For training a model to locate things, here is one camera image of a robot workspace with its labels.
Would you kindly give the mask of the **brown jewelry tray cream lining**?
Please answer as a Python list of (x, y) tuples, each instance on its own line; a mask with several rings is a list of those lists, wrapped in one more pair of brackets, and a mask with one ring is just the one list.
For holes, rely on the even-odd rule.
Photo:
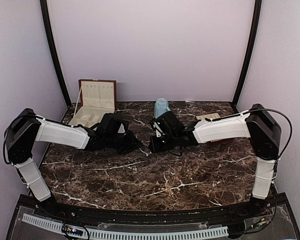
[(202, 120), (202, 121), (214, 120), (214, 119), (219, 119), (219, 118), (220, 118), (220, 115), (217, 112), (196, 116), (197, 120)]

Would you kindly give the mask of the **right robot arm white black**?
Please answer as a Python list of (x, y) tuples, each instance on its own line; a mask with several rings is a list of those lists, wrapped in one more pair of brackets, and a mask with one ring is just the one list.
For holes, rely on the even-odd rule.
[(265, 208), (271, 184), (277, 176), (278, 161), (284, 152), (280, 149), (282, 129), (271, 116), (272, 109), (254, 104), (251, 109), (219, 118), (198, 119), (184, 125), (169, 107), (155, 111), (150, 124), (156, 132), (151, 136), (151, 153), (181, 150), (213, 141), (247, 138), (257, 157), (252, 201), (245, 205), (245, 213), (256, 217)]

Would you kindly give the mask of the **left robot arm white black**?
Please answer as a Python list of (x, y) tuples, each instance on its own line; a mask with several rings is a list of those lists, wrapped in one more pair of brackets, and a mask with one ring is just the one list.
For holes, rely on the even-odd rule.
[(103, 115), (99, 123), (91, 127), (67, 125), (36, 115), (25, 108), (4, 132), (2, 154), (7, 165), (16, 167), (24, 184), (30, 189), (41, 210), (50, 218), (57, 218), (60, 206), (53, 201), (53, 194), (33, 160), (34, 143), (45, 142), (70, 146), (95, 152), (114, 149), (117, 154), (128, 154), (143, 144), (129, 130), (129, 122), (114, 113)]

